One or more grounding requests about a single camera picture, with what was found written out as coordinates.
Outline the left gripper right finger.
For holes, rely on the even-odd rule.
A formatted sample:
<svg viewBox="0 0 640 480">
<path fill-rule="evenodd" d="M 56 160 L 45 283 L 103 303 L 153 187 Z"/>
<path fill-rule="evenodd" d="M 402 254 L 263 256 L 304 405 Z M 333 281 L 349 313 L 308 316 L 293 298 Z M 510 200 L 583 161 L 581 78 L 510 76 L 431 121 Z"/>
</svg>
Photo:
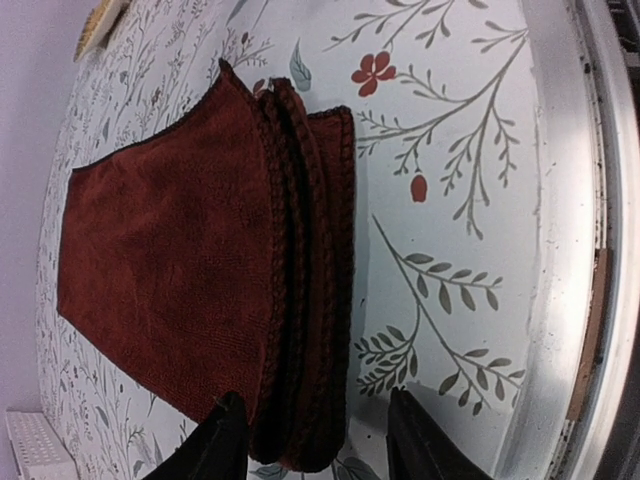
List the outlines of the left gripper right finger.
<svg viewBox="0 0 640 480">
<path fill-rule="evenodd" d="M 391 480 L 489 480 L 406 389 L 391 391 L 387 413 Z"/>
</svg>

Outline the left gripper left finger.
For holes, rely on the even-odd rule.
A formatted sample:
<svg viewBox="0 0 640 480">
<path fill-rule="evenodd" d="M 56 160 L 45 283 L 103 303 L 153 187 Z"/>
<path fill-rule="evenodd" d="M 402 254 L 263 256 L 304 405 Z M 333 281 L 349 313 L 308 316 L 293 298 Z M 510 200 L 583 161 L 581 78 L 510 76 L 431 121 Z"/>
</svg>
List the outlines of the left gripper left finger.
<svg viewBox="0 0 640 480">
<path fill-rule="evenodd" d="M 236 392 L 216 401 L 209 416 L 144 480 L 246 479 L 249 426 Z"/>
</svg>

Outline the dark red towel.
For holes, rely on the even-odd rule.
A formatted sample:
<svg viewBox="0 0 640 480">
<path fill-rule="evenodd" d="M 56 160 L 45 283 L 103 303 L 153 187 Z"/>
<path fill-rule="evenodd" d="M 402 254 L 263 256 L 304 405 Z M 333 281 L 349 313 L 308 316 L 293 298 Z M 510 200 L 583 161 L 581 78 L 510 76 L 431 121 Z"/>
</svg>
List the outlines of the dark red towel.
<svg viewBox="0 0 640 480">
<path fill-rule="evenodd" d="M 227 62 L 179 121 L 69 179 L 57 309 L 196 423 L 245 402 L 248 463 L 330 466 L 346 435 L 354 274 L 351 111 Z"/>
</svg>

